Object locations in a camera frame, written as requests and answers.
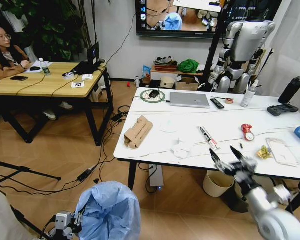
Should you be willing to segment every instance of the black bottle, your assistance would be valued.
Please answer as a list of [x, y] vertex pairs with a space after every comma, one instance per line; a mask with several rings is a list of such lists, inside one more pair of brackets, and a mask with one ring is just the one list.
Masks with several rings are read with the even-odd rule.
[[295, 77], [288, 84], [282, 95], [279, 97], [278, 102], [281, 104], [288, 104], [294, 95], [298, 92], [300, 88], [300, 76]]

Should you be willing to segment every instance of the smartphone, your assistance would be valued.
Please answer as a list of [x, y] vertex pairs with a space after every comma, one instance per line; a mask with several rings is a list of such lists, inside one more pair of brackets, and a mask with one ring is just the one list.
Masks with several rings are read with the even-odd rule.
[[27, 76], [13, 76], [10, 78], [10, 80], [16, 80], [16, 81], [24, 81], [27, 80], [28, 77]]

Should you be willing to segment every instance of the glasses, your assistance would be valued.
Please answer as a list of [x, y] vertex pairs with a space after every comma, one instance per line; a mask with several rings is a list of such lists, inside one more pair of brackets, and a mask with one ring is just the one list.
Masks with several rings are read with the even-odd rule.
[[11, 40], [11, 35], [5, 34], [5, 35], [0, 36], [0, 40], [4, 40], [5, 38], [8, 39], [8, 40]]

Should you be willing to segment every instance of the mouse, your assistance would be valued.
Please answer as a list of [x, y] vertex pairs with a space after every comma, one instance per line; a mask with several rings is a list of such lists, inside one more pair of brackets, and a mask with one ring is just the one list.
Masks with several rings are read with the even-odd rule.
[[156, 98], [159, 95], [159, 91], [158, 90], [153, 90], [150, 92], [149, 97], [150, 98]]
[[38, 66], [32, 66], [32, 67], [30, 67], [30, 71], [38, 71], [38, 70], [40, 70], [41, 68], [40, 67], [38, 67]]

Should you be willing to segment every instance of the shelf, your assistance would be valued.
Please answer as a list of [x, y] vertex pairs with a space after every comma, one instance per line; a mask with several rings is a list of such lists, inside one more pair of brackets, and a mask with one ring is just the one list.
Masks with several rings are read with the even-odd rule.
[[178, 74], [178, 75], [192, 75], [192, 76], [202, 76], [203, 73], [186, 73], [186, 72], [182, 72], [182, 71], [157, 71], [155, 69], [155, 66], [152, 66], [151, 69], [152, 73], [161, 73], [161, 74]]

